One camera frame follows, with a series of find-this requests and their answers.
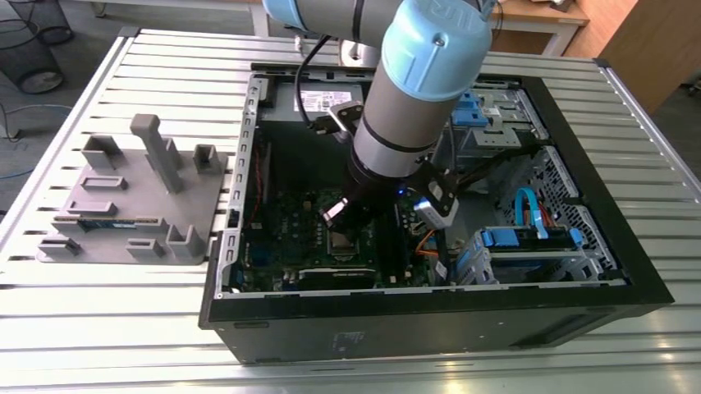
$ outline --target wooden desk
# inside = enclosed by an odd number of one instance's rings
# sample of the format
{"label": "wooden desk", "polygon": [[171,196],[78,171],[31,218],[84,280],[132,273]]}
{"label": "wooden desk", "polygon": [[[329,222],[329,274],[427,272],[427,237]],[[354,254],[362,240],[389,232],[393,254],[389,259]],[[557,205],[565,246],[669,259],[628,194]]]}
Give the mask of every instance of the wooden desk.
{"label": "wooden desk", "polygon": [[267,37],[270,35],[270,21],[266,10],[263,9],[262,0],[103,0],[94,2],[91,0],[78,0],[90,2],[95,16],[106,15],[106,3],[135,4],[139,6],[163,6],[198,8],[226,11],[248,11],[252,19],[252,35]]}
{"label": "wooden desk", "polygon": [[592,23],[565,55],[606,59],[653,113],[701,67],[701,1],[577,1]]}
{"label": "wooden desk", "polygon": [[[561,56],[581,26],[589,23],[582,9],[573,4],[568,12],[550,8],[550,3],[509,0],[503,6],[502,33],[491,44],[497,52]],[[491,19],[498,21],[495,8]]]}

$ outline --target black cable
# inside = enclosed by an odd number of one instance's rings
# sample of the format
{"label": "black cable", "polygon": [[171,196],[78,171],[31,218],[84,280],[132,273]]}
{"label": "black cable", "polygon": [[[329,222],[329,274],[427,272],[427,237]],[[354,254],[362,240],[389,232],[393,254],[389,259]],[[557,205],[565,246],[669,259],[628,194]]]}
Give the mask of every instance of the black cable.
{"label": "black cable", "polygon": [[314,55],[321,51],[322,47],[326,44],[326,41],[331,38],[330,35],[322,35],[319,38],[319,41],[317,42],[317,45],[314,46],[314,49],[309,53],[307,57],[305,57],[305,60],[302,61],[302,64],[299,65],[299,68],[297,69],[295,73],[295,100],[297,100],[297,107],[299,108],[299,115],[302,117],[302,120],[305,121],[305,124],[307,125],[307,128],[313,128],[313,122],[309,119],[307,110],[305,109],[305,102],[302,101],[302,87],[301,87],[301,79],[302,79],[302,71],[305,70],[305,67],[311,62],[311,59],[314,58]]}
{"label": "black cable", "polygon": [[458,180],[458,192],[465,190],[470,185],[483,179],[489,174],[490,170],[510,160],[511,158],[517,158],[520,156],[525,156],[529,154],[534,154],[540,151],[542,148],[541,144],[530,144],[526,145],[518,149],[510,149],[505,150],[497,155],[494,155],[491,158],[487,158],[466,175],[461,177]]}
{"label": "black cable", "polygon": [[449,134],[450,134],[450,172],[458,171],[458,144],[455,143],[455,128],[453,124],[453,115],[449,118]]}
{"label": "black cable", "polygon": [[12,143],[12,144],[16,144],[21,138],[12,138],[9,136],[9,124],[8,124],[8,113],[7,111],[4,110],[4,105],[3,103],[0,103],[0,112],[3,113],[3,127],[4,127],[4,134],[5,134],[5,137],[8,138],[8,141]]}
{"label": "black cable", "polygon": [[442,283],[443,286],[450,285],[450,282],[453,281],[453,271],[454,271],[454,264],[453,260],[450,259],[450,253],[449,253],[449,240],[446,237],[446,231],[445,230],[435,230],[434,232],[435,237],[435,249],[438,250],[438,263],[441,263],[446,267],[446,277],[445,282]]}

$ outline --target motherboard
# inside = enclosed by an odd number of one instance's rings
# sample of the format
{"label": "motherboard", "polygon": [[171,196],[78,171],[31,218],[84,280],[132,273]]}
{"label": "motherboard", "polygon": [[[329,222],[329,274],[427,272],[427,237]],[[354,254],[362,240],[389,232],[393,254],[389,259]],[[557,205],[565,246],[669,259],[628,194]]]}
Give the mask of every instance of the motherboard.
{"label": "motherboard", "polygon": [[[414,247],[425,229],[413,205],[418,197],[401,191],[394,228],[405,248]],[[341,198],[341,189],[280,191],[247,220],[240,287],[243,291],[295,291],[329,288],[422,286],[427,283],[425,256],[387,258],[393,254],[389,231],[371,223],[355,239],[327,229],[321,207]]]}

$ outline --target aluminum profile table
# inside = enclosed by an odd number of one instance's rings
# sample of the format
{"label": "aluminum profile table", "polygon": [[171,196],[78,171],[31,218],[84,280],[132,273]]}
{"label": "aluminum profile table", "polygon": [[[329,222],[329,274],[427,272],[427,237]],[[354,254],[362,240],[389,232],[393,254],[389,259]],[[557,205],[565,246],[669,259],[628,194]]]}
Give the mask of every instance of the aluminum profile table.
{"label": "aluminum profile table", "polygon": [[[337,50],[315,61],[335,64]],[[198,328],[206,264],[35,260],[86,139],[110,134],[136,148],[131,116],[155,113],[180,149],[215,144],[235,155],[250,63],[301,60],[290,39],[156,30],[118,38],[0,225],[0,391],[701,392],[698,180],[590,60],[493,53],[483,72],[545,79],[677,302],[556,349],[243,367]]]}

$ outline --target trash bin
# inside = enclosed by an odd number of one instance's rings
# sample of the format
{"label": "trash bin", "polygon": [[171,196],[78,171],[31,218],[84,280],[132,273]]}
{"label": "trash bin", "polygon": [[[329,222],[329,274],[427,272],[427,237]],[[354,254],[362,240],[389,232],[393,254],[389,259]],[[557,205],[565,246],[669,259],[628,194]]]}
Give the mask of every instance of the trash bin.
{"label": "trash bin", "polygon": [[56,89],[64,82],[52,51],[40,42],[40,27],[21,19],[0,21],[0,71],[24,93]]}
{"label": "trash bin", "polygon": [[56,45],[74,38],[74,30],[66,20],[64,10],[58,0],[7,0],[20,18],[33,22],[40,28],[40,40]]}

